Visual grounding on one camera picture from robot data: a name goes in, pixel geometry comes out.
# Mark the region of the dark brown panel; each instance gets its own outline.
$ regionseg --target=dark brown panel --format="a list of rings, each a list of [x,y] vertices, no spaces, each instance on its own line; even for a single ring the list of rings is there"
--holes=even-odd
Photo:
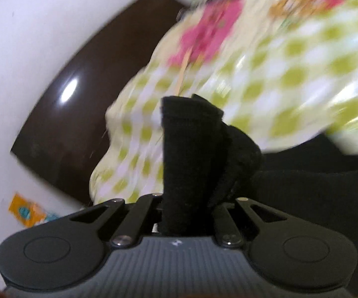
[[[182,7],[175,0],[137,0],[91,38],[31,112],[11,149],[18,159],[88,204],[89,177],[109,146],[106,109],[149,62]]]

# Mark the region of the white surface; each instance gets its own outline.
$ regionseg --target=white surface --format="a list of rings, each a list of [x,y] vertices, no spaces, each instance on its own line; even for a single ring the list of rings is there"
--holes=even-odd
[[[0,242],[21,229],[7,212],[15,191],[61,215],[80,208],[26,171],[9,151],[59,69],[130,1],[0,0]]]

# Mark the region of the green and white checkered pattern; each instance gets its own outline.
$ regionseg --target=green and white checkered pattern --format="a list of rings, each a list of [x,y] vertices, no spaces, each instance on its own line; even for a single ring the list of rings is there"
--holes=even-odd
[[[95,203],[162,192],[160,99],[178,69],[150,63],[106,112],[111,146],[94,170]],[[197,93],[264,151],[302,143],[328,128],[358,152],[358,0],[236,53],[186,70],[181,96]]]

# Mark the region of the gray gripper base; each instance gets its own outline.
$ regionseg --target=gray gripper base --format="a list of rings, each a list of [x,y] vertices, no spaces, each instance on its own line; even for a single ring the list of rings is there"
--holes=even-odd
[[[114,251],[99,272],[71,288],[30,293],[9,287],[6,293],[13,298],[351,297],[344,289],[305,294],[276,287],[240,251],[218,247],[209,237],[145,237],[134,248]]]

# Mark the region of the black cloth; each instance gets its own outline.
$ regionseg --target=black cloth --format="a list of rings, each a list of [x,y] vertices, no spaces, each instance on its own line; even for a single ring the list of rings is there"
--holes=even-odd
[[[358,156],[324,134],[265,154],[200,97],[162,101],[164,198],[159,231],[201,235],[217,204],[249,197],[349,237],[358,250]],[[348,289],[358,295],[358,265]]]

